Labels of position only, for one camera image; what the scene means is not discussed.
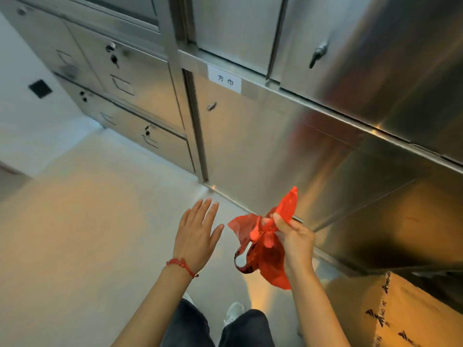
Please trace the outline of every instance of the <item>white label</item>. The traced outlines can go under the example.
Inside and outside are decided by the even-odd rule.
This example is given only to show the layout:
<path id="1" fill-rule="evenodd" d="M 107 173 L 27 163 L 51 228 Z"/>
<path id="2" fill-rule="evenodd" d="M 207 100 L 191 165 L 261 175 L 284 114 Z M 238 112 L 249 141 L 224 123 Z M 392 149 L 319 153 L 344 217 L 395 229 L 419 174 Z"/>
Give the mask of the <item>white label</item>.
<path id="1" fill-rule="evenodd" d="M 207 65 L 209 80 L 241 94 L 241 78 L 217 67 Z"/>

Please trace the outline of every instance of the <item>black jeans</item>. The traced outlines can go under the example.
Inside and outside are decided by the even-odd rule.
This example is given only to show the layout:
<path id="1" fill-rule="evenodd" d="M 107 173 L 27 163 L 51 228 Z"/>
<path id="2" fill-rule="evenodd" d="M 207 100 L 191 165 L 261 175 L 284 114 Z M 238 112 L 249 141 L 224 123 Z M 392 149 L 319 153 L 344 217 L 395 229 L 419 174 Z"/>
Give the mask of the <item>black jeans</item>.
<path id="1" fill-rule="evenodd" d="M 161 347 L 214 347 L 204 315 L 182 299 L 164 334 Z M 248 310 L 222 331 L 219 347 L 275 347 L 263 312 Z"/>

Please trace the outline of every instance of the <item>wall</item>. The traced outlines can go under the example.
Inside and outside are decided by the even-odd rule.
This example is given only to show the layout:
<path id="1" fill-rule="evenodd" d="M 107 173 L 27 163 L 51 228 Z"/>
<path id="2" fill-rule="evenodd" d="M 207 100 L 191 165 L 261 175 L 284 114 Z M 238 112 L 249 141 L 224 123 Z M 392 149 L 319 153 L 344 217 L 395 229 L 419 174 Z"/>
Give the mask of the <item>wall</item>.
<path id="1" fill-rule="evenodd" d="M 35 177 L 101 126 L 76 104 L 0 13 L 0 161 Z M 28 85 L 43 79 L 39 99 Z"/>

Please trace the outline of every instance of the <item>white sneaker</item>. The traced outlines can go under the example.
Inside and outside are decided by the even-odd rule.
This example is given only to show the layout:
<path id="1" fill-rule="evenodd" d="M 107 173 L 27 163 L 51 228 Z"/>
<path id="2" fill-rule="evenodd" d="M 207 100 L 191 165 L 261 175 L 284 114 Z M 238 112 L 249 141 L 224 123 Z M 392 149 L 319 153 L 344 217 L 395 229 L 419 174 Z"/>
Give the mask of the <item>white sneaker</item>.
<path id="1" fill-rule="evenodd" d="M 191 303 L 192 305 L 196 307 L 196 304 L 194 304 L 193 300 L 191 299 L 190 295 L 188 295 L 188 293 L 185 292 L 183 294 L 183 298 L 185 298 L 189 303 Z"/>
<path id="2" fill-rule="evenodd" d="M 240 315 L 244 314 L 245 307 L 240 302 L 233 302 L 227 311 L 224 320 L 224 327 L 234 322 Z"/>

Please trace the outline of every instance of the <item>cardboard box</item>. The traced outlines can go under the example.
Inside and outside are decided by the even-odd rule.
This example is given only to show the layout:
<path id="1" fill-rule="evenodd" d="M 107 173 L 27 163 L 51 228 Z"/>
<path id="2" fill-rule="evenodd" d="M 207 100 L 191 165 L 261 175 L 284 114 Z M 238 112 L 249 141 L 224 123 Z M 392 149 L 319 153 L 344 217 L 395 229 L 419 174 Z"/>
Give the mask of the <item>cardboard box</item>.
<path id="1" fill-rule="evenodd" d="M 352 347 L 461 347 L 463 315 L 404 278 L 338 278 L 326 291 Z"/>

